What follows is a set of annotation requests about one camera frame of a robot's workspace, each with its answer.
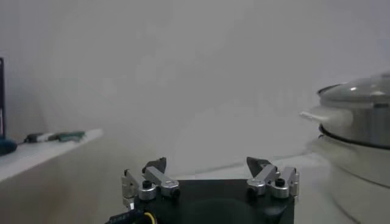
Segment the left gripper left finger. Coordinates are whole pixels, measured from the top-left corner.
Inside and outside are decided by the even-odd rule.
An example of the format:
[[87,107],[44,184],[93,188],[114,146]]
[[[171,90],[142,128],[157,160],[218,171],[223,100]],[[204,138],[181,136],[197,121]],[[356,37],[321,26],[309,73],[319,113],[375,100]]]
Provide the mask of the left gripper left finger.
[[176,199],[180,197],[178,180],[165,174],[167,158],[149,161],[142,168],[142,176],[132,175],[129,169],[121,176],[122,203],[128,209],[135,209],[135,201],[150,202],[160,196]]

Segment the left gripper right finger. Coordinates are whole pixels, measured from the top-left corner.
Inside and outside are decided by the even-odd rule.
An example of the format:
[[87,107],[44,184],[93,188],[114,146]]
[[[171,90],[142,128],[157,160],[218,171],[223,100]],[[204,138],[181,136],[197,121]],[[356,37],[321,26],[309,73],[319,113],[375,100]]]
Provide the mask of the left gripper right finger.
[[266,159],[246,158],[252,178],[247,180],[247,193],[257,198],[270,193],[277,199],[299,196],[300,173],[295,167],[286,166],[280,170]]

